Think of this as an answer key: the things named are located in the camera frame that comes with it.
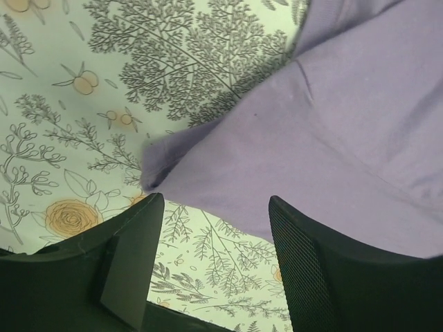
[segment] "purple fabric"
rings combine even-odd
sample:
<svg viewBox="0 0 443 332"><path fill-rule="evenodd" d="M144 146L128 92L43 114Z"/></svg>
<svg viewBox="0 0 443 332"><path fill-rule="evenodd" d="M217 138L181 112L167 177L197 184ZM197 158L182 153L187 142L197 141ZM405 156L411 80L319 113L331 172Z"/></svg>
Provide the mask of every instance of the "purple fabric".
<svg viewBox="0 0 443 332"><path fill-rule="evenodd" d="M142 186L272 241L281 196L364 243L443 253L443 1L312 0L295 60L145 150Z"/></svg>

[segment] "orange rose illustration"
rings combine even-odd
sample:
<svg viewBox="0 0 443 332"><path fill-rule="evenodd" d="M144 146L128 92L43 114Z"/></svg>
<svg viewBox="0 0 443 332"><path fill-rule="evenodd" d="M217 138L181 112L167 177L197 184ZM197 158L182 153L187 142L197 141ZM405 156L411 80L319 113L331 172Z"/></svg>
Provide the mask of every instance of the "orange rose illustration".
<svg viewBox="0 0 443 332"><path fill-rule="evenodd" d="M280 272L280 268L277 268L277 270L274 272L274 280L277 282L282 282L282 273Z"/></svg>
<svg viewBox="0 0 443 332"><path fill-rule="evenodd" d="M58 201L46 209L46 228L63 237L73 237L102 222L97 210L76 199Z"/></svg>

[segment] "lavender sweater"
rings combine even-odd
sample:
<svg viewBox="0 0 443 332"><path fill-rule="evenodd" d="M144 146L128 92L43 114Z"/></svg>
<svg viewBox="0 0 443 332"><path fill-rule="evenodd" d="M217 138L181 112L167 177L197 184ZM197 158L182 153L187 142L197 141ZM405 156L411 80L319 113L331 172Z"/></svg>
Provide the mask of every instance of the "lavender sweater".
<svg viewBox="0 0 443 332"><path fill-rule="evenodd" d="M443 253L442 36L442 0L311 0L294 61L148 147L143 188L269 241L278 195L364 243Z"/></svg>

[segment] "patterned background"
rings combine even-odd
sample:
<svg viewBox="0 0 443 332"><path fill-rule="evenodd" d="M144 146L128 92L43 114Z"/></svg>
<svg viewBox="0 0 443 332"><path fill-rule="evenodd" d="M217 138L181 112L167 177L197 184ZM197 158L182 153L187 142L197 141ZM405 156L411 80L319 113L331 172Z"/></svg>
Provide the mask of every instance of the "patterned background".
<svg viewBox="0 0 443 332"><path fill-rule="evenodd" d="M291 56L307 0L0 0L0 246L32 253L142 199L143 145L229 111ZM291 331L270 243L169 202L148 300Z"/></svg>

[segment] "fern illustration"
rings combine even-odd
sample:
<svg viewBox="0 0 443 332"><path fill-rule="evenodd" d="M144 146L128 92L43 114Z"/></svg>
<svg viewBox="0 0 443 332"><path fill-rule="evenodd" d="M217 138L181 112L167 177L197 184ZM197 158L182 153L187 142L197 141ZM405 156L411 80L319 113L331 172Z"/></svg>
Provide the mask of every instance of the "fern illustration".
<svg viewBox="0 0 443 332"><path fill-rule="evenodd" d="M311 0L292 0L292 20L296 26L302 26L307 16Z"/></svg>
<svg viewBox="0 0 443 332"><path fill-rule="evenodd" d="M275 250L269 243L241 241L241 232L218 220L213 225L205 212L201 211L208 223L194 236L195 257L208 262L206 277L208 283L220 287L225 296L232 297L252 289L261 289L262 280L251 274L259 264L275 261Z"/></svg>
<svg viewBox="0 0 443 332"><path fill-rule="evenodd" d="M188 210L184 205L173 202L169 204L174 209L165 211L164 225L167 227L163 231L164 239L172 243L177 240L180 240L180 243L188 242L192 234L192 229L186 225L189 222Z"/></svg>
<svg viewBox="0 0 443 332"><path fill-rule="evenodd" d="M207 304L214 297L204 295L204 283L200 279L193 279L186 273L171 274L170 269L161 262L154 264L152 275L152 291L155 293L175 294L177 299L191 304Z"/></svg>
<svg viewBox="0 0 443 332"><path fill-rule="evenodd" d="M243 0L208 0L209 13L195 12L192 0L92 0L84 7L96 21L91 49L131 57L120 74L127 99L148 112L167 109L170 120L187 118L190 127L230 111L289 59L284 33L266 35ZM278 45L272 54L264 50L270 41Z"/></svg>
<svg viewBox="0 0 443 332"><path fill-rule="evenodd" d="M15 61L20 63L34 76L37 76L25 63L24 56L34 53L33 45L28 38L20 31L18 25L11 16L2 15L7 32L0 28L0 49L8 54Z"/></svg>

